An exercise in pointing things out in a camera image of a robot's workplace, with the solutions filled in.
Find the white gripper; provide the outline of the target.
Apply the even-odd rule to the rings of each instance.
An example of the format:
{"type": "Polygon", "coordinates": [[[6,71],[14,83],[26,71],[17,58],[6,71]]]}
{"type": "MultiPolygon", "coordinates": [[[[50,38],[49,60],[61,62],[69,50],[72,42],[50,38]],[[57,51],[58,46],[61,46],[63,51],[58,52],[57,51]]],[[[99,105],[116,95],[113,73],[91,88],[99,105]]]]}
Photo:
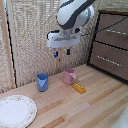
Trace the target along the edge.
{"type": "MultiPolygon", "coordinates": [[[[51,31],[47,34],[47,46],[54,49],[54,57],[58,57],[58,51],[55,48],[71,47],[80,42],[80,29],[76,28],[73,33],[66,30],[61,34],[59,30],[51,31]]],[[[71,49],[67,49],[66,55],[71,55],[71,49]]]]}

